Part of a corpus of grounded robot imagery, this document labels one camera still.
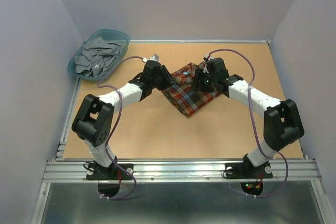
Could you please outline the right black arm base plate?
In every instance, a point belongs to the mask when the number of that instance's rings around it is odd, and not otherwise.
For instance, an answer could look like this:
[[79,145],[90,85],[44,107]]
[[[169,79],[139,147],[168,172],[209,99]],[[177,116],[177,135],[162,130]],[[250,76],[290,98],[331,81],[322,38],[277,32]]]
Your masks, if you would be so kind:
[[260,177],[273,178],[270,163],[266,162],[258,167],[248,163],[226,163],[224,170],[227,179],[257,179]]

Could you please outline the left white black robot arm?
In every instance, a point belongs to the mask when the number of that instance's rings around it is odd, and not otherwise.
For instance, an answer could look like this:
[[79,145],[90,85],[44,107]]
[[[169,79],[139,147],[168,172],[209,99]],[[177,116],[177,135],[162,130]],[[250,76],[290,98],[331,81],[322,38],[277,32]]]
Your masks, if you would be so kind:
[[125,106],[148,97],[153,89],[160,91],[176,81],[164,65],[148,60],[143,71],[119,89],[99,97],[89,94],[83,99],[71,129],[82,139],[93,156],[93,162],[85,162],[87,180],[114,180],[122,176],[132,177],[130,168],[118,165],[118,159],[109,147],[109,140],[116,129],[113,115],[120,114]]

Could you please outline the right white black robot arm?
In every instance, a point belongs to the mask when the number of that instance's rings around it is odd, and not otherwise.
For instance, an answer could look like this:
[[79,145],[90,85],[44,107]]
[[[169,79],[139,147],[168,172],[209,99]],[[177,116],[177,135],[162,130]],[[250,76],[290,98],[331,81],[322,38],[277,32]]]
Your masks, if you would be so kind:
[[205,67],[197,67],[192,83],[193,91],[217,91],[247,106],[250,116],[263,119],[263,140],[246,154],[241,163],[230,165],[226,176],[253,177],[284,147],[304,136],[305,131],[297,104],[291,99],[279,100],[252,87],[239,75],[230,75],[223,59],[211,58]]

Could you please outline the plaid long sleeve shirt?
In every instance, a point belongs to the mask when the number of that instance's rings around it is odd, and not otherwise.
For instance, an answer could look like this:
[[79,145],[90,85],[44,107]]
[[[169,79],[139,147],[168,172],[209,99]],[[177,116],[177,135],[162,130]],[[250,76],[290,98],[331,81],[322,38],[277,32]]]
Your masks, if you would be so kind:
[[204,69],[205,62],[199,65],[191,62],[173,72],[171,75],[176,84],[162,91],[167,100],[187,118],[221,95],[220,92],[192,91],[191,85],[197,67]]

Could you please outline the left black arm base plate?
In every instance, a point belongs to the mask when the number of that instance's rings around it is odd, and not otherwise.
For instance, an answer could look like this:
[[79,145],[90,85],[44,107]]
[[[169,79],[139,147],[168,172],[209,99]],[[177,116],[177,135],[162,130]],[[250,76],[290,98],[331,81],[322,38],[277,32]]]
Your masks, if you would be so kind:
[[83,167],[87,172],[86,180],[132,180],[130,175],[114,164],[109,167],[103,167],[96,162],[85,162]]

